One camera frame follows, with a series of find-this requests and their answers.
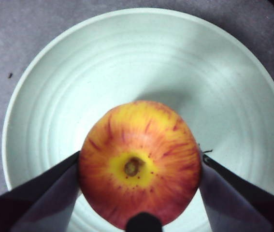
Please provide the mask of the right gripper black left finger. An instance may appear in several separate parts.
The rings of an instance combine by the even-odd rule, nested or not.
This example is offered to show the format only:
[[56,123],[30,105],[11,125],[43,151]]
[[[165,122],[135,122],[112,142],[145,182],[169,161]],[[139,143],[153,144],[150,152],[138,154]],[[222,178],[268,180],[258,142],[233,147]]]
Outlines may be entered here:
[[65,232],[80,194],[79,154],[0,195],[0,232]]

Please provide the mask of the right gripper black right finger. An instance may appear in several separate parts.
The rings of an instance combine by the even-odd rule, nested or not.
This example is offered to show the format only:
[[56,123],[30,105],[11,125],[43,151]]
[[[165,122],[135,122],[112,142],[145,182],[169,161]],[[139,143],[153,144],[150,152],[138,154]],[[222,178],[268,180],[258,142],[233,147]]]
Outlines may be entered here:
[[274,232],[274,195],[206,154],[199,190],[214,232]]

